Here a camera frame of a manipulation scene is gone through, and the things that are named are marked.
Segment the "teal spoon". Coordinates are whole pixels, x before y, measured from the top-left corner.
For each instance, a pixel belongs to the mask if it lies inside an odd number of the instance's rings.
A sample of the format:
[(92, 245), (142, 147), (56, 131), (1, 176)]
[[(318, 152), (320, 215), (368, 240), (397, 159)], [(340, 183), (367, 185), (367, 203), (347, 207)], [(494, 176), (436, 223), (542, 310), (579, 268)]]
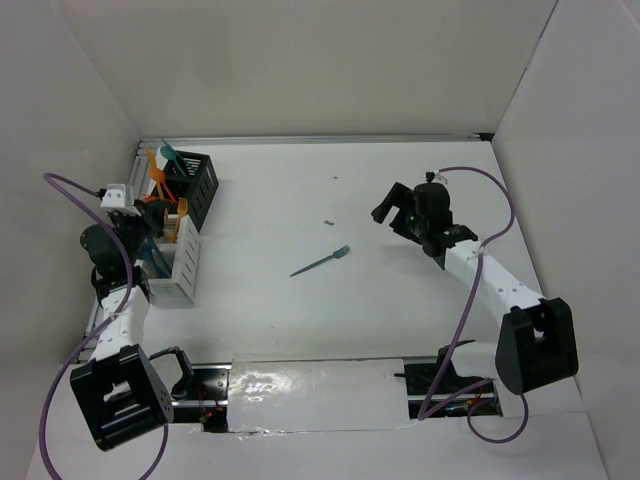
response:
[(188, 165), (181, 154), (179, 154), (164, 138), (161, 139), (162, 155), (174, 164), (176, 172), (184, 177), (189, 176)]

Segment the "yellow knife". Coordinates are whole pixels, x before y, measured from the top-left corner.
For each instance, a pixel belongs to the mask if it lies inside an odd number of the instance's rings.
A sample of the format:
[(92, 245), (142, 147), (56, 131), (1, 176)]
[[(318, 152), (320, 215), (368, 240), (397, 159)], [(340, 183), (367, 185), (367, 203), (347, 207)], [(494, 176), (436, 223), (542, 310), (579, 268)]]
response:
[(171, 193), (166, 183), (166, 176), (163, 170), (161, 170), (156, 161), (156, 156), (150, 147), (145, 148), (148, 161), (150, 164), (150, 177), (156, 183), (156, 190), (160, 199), (175, 200), (175, 197)]

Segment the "yellow fork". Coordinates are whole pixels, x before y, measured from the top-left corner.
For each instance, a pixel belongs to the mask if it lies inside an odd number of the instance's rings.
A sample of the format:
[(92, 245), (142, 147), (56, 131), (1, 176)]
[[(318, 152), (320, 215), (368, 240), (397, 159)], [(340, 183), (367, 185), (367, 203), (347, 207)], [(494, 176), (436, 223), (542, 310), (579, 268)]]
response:
[(171, 236), (171, 241), (173, 243), (177, 242), (177, 237), (179, 234), (179, 230), (180, 230), (180, 224), (182, 219), (188, 214), (188, 210), (189, 210), (189, 202), (186, 198), (181, 197), (178, 201), (177, 204), (177, 218), (175, 220), (175, 224), (174, 224), (174, 230)]

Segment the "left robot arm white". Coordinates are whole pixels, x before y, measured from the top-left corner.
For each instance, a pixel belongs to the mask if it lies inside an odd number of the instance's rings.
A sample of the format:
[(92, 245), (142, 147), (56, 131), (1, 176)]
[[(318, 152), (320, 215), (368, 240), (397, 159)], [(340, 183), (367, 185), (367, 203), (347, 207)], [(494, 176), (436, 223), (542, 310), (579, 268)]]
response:
[(141, 346), (150, 287), (136, 261), (164, 225), (162, 214), (113, 190), (104, 193), (100, 207), (112, 226), (88, 227), (81, 245), (94, 264), (91, 283), (106, 326), (89, 361), (71, 372), (70, 386), (97, 447), (109, 451), (171, 423), (170, 395), (189, 397), (198, 376), (174, 364), (161, 379)]

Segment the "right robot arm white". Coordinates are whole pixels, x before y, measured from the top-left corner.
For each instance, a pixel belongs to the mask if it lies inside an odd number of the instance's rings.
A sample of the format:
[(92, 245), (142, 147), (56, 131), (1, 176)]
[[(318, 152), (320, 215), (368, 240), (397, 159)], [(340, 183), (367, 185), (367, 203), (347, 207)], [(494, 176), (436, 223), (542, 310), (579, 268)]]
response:
[(470, 379), (499, 381), (514, 395), (575, 376), (579, 369), (573, 314), (567, 302), (547, 299), (527, 287), (486, 250), (467, 226), (453, 220), (450, 195), (440, 183), (409, 188), (395, 183), (372, 211), (382, 223), (398, 211), (392, 231), (418, 244), (445, 272), (469, 288), (499, 327), (496, 341), (458, 338), (441, 348), (436, 381), (448, 392), (460, 391)]

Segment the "dark blue fork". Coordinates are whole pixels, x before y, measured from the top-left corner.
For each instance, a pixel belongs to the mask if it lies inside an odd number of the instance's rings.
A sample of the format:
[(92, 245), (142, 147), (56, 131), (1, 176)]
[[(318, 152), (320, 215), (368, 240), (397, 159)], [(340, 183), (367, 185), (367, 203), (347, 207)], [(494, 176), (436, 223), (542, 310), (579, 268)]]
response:
[(155, 272), (158, 278), (169, 278), (171, 276), (171, 268), (168, 266), (160, 250), (158, 249), (155, 241), (152, 238), (147, 238), (141, 247), (140, 258), (148, 263)]

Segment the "teal fork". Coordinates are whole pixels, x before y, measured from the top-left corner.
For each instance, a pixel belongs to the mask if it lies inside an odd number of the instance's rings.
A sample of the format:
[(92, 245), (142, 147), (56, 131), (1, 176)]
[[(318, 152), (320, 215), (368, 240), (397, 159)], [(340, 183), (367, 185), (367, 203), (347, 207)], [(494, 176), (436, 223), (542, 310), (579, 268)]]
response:
[(348, 255), (350, 253), (350, 251), (351, 251), (351, 248), (348, 245), (344, 245), (343, 247), (339, 248), (338, 250), (335, 250), (334, 252), (332, 252), (330, 255), (328, 255), (328, 256), (326, 256), (324, 258), (321, 258), (319, 260), (316, 260), (315, 262), (313, 262), (311, 264), (308, 264), (308, 265), (304, 266), (303, 268), (291, 273), (289, 275), (289, 277), (292, 278), (292, 277), (298, 276), (298, 275), (300, 275), (302, 273), (305, 273), (305, 272), (307, 272), (309, 270), (312, 270), (312, 269), (314, 269), (314, 268), (316, 268), (316, 267), (318, 267), (320, 265), (323, 265), (323, 264), (325, 264), (325, 263), (327, 263), (329, 261), (341, 259), (344, 256)]

